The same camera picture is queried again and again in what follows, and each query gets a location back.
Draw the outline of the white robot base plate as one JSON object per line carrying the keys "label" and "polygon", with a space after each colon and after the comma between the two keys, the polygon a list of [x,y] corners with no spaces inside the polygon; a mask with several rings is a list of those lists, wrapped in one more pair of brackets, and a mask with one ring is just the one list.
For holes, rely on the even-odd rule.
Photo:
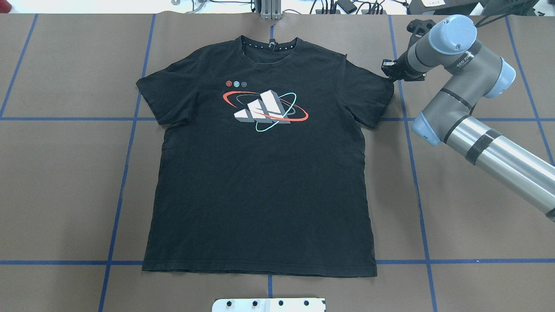
{"label": "white robot base plate", "polygon": [[326,312],[324,298],[217,299],[212,312]]}

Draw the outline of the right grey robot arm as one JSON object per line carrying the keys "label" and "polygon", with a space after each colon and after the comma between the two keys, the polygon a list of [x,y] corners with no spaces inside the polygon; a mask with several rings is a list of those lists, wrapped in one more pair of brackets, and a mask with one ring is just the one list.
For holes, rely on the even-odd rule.
{"label": "right grey robot arm", "polygon": [[414,19],[407,30],[408,48],[383,60],[383,73],[391,81],[423,81],[442,66],[451,75],[415,118],[412,132],[432,146],[446,144],[553,221],[554,166],[472,116],[481,98],[498,97],[511,86],[515,69],[477,38],[467,16]]}

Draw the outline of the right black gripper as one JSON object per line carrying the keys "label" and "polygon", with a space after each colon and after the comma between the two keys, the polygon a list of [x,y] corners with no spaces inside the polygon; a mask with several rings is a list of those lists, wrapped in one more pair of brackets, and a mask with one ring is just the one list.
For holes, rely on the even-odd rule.
{"label": "right black gripper", "polygon": [[389,81],[424,81],[426,74],[433,69],[418,59],[416,47],[418,41],[436,25],[431,19],[412,20],[406,29],[411,33],[408,49],[396,60],[383,59],[381,70]]}

